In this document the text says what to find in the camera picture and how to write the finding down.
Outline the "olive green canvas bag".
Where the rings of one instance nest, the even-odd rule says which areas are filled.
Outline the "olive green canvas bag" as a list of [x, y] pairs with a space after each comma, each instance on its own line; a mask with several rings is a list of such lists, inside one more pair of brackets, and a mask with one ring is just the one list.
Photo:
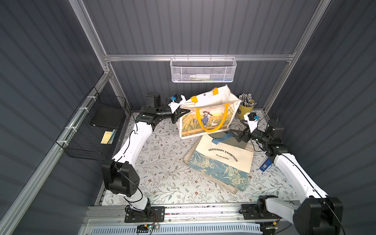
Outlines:
[[219, 132], [210, 135], [212, 137], [212, 142], [216, 145], [222, 143], [230, 146], [239, 147], [242, 149], [253, 150], [252, 145], [244, 141], [238, 142], [232, 133]]

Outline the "cream tote yellow handles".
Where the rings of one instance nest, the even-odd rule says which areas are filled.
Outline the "cream tote yellow handles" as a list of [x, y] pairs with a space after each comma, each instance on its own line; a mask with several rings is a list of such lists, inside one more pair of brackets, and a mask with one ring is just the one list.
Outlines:
[[181, 139], [229, 130], [241, 100], [227, 85], [196, 95], [180, 105], [189, 112], [178, 119]]

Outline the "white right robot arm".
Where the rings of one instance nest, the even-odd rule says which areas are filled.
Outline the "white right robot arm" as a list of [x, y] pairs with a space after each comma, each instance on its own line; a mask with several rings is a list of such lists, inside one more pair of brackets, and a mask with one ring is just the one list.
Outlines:
[[300, 204], [294, 205], [274, 195], [262, 195], [256, 205], [243, 204], [244, 219], [275, 218], [290, 222], [301, 235], [338, 235], [344, 232], [341, 224], [343, 205], [337, 197], [330, 197], [299, 165], [296, 157], [282, 143], [284, 128], [278, 120], [269, 120], [264, 131], [258, 129], [259, 118], [254, 113], [241, 121], [244, 130], [231, 129], [238, 142], [256, 141], [268, 159], [261, 165], [265, 171], [274, 164], [287, 178]]

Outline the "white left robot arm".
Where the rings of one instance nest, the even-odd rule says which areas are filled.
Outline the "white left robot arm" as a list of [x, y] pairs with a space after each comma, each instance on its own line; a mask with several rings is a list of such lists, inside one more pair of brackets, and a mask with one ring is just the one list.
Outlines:
[[105, 160], [102, 164], [105, 188], [113, 194], [123, 195], [133, 211], [148, 213], [150, 207], [150, 200], [139, 188], [140, 177], [134, 168], [139, 153], [159, 122], [170, 119], [175, 124], [180, 117], [190, 112], [181, 108], [186, 101], [184, 95], [176, 94], [161, 104], [158, 92], [148, 93], [146, 105], [134, 119], [135, 125], [127, 143], [111, 160]]

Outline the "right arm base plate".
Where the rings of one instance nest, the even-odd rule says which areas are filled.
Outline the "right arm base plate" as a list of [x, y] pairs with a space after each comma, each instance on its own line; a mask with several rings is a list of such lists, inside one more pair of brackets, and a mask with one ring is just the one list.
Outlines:
[[244, 220], [255, 220], [261, 218], [257, 204], [241, 204], [238, 213], [243, 216]]

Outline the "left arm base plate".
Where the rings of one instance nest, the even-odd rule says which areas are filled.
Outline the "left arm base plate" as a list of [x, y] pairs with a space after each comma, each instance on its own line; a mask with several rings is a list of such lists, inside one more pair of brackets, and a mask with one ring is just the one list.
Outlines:
[[163, 222], [165, 219], [165, 207], [163, 206], [147, 206], [143, 211], [126, 206], [125, 212], [125, 223], [157, 223]]

